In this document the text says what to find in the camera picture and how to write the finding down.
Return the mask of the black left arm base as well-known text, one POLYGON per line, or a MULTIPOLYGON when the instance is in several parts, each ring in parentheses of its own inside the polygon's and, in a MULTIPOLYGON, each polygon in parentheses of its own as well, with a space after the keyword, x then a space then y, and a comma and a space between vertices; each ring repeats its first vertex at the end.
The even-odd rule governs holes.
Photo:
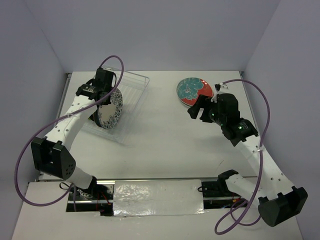
POLYGON ((101 184, 92 194, 88 190, 72 187, 68 193, 67 213, 97 213, 99 216, 114 215, 114 184, 101 184))

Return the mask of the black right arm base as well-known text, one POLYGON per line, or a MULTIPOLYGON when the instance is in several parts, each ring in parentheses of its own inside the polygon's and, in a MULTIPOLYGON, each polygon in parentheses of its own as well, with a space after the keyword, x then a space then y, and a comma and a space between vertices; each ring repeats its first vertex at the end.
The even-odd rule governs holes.
POLYGON ((202 181, 197 191, 202 194, 203 207, 205 210, 210 209, 230 209, 239 206, 243 198, 229 190, 223 190, 220 183, 215 181, 202 181))

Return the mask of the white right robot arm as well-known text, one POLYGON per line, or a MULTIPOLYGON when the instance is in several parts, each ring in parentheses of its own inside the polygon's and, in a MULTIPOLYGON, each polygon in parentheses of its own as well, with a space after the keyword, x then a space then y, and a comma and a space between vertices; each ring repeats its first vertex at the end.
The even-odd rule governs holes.
POLYGON ((307 198, 303 187, 295 187, 283 174, 268 151, 260 146, 261 138, 254 125, 240 116, 239 103, 231 93, 214 97, 200 95, 188 109, 192 119, 198 117, 205 123, 216 123, 222 134, 236 147, 248 161, 257 175, 259 187, 244 178, 236 170, 227 170, 218 175, 214 187, 203 182, 204 196, 220 193, 223 196, 235 194, 249 201, 257 208, 262 220, 270 227, 298 215, 307 198))

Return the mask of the red teal floral plate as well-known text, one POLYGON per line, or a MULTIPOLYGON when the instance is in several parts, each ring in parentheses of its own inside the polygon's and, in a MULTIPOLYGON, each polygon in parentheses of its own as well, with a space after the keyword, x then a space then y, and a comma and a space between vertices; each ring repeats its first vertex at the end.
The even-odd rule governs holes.
POLYGON ((185 106, 187 106, 187 107, 192 107, 192 106, 196 103, 196 100, 195 100, 195 99, 189 100, 189 99, 187 99, 187 98, 179 99, 179 101, 180 101, 183 105, 185 105, 185 106))

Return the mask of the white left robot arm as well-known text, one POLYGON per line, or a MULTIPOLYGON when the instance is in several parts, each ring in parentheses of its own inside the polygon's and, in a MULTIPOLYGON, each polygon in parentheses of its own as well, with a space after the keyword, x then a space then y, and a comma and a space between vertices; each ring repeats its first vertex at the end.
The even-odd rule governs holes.
POLYGON ((72 104, 54 128, 43 138, 35 137, 31 151, 35 169, 74 184, 80 194, 90 200, 108 193, 108 188, 97 183, 97 178, 81 170, 70 153, 71 146, 84 123, 100 104, 108 105, 108 96, 114 89, 114 72, 99 67, 95 77, 82 84, 76 91, 72 104))

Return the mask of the blue white floral plate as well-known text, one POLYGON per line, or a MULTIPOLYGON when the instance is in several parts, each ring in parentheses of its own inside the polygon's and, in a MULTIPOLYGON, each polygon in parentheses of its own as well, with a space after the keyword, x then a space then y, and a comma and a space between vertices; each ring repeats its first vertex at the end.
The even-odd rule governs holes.
POLYGON ((95 112, 96 124, 105 130, 110 130, 118 123, 123 110, 123 96, 116 89, 110 96, 110 104, 100 105, 95 112))

